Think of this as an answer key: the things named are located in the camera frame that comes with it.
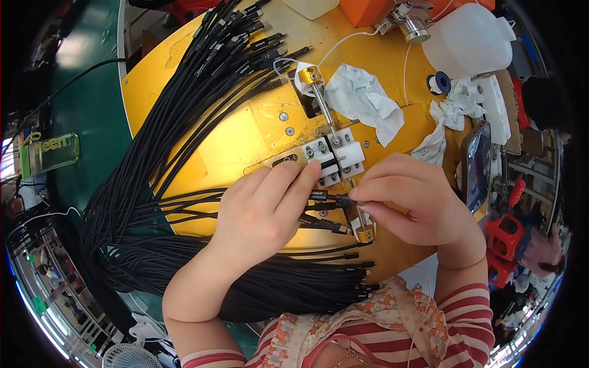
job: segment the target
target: necklace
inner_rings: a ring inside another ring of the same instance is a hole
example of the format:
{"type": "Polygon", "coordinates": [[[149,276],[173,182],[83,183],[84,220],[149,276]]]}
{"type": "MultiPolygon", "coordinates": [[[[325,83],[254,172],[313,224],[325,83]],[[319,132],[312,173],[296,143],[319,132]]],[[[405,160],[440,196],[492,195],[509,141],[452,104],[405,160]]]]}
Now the necklace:
{"type": "Polygon", "coordinates": [[[339,367],[344,360],[346,360],[349,357],[354,357],[356,359],[358,359],[362,364],[368,364],[367,362],[365,362],[362,358],[360,358],[357,354],[356,354],[356,350],[352,349],[351,347],[348,347],[348,350],[346,351],[346,356],[343,357],[339,363],[337,364],[337,366],[335,366],[335,368],[339,367]]]}

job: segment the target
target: white fan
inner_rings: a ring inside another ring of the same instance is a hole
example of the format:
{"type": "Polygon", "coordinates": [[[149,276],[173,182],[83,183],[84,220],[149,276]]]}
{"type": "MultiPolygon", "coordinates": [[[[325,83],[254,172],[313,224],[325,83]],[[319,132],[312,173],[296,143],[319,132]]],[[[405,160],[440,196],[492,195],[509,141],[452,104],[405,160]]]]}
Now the white fan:
{"type": "Polygon", "coordinates": [[[151,317],[133,312],[137,324],[129,329],[129,334],[136,337],[133,344],[116,344],[111,346],[102,358],[102,368],[161,368],[157,358],[143,348],[146,339],[161,341],[166,331],[151,317]]]}

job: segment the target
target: cable bundle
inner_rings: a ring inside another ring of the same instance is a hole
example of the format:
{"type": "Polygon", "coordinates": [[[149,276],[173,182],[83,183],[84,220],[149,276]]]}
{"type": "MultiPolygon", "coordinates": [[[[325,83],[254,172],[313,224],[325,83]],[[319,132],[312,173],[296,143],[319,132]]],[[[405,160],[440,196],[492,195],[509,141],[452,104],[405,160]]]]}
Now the cable bundle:
{"type": "MultiPolygon", "coordinates": [[[[167,198],[164,194],[192,153],[227,114],[286,82],[277,79],[273,69],[276,64],[277,70],[284,72],[291,63],[273,63],[286,53],[282,46],[284,35],[249,45],[250,34],[267,25],[258,20],[259,6],[266,2],[260,0],[238,12],[232,9],[239,0],[221,1],[205,14],[180,65],[124,158],[90,198],[82,215],[82,252],[88,255],[93,273],[103,274],[117,291],[163,295],[176,271],[208,244],[210,237],[169,234],[161,226],[216,218],[217,213],[198,208],[219,202],[225,189],[167,198]],[[187,135],[172,157],[174,145],[187,135]],[[153,193],[145,185],[150,180],[154,181],[153,193]],[[168,221],[165,216],[172,214],[183,217],[168,221]]],[[[286,57],[296,59],[309,49],[286,57]]],[[[317,258],[354,247],[275,255],[233,284],[220,317],[227,321],[259,321],[284,311],[334,313],[364,299],[374,288],[362,283],[369,272],[366,268],[373,263],[317,264],[358,258],[358,253],[317,258]]]]}

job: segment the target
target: striped shirt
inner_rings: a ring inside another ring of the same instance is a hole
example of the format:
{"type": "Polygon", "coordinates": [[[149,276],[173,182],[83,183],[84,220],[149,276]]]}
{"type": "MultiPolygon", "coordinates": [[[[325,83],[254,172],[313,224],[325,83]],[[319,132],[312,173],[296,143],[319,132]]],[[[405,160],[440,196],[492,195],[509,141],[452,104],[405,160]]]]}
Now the striped shirt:
{"type": "MultiPolygon", "coordinates": [[[[489,291],[484,284],[471,284],[457,289],[443,298],[439,309],[446,318],[450,341],[439,367],[484,367],[495,343],[491,326],[489,291]]],[[[249,361],[240,352],[217,349],[190,354],[182,359],[183,368],[258,368],[266,357],[278,319],[270,322],[249,361]]],[[[369,356],[383,367],[405,368],[411,357],[411,368],[427,367],[419,350],[413,346],[406,331],[388,330],[366,320],[345,322],[327,341],[305,357],[303,367],[312,360],[330,340],[346,339],[359,353],[369,356]]]]}

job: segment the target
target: floral apron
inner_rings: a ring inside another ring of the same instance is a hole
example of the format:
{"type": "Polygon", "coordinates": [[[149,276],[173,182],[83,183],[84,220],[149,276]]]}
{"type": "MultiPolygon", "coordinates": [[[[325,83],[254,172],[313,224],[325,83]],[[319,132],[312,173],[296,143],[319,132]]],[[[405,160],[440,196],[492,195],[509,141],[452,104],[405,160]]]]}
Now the floral apron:
{"type": "Polygon", "coordinates": [[[407,331],[430,367],[438,366],[444,358],[449,340],[444,313],[421,292],[421,286],[407,291],[405,281],[393,276],[374,291],[371,298],[332,316],[283,313],[260,367],[302,368],[303,359],[344,322],[360,319],[388,330],[407,331]]]}

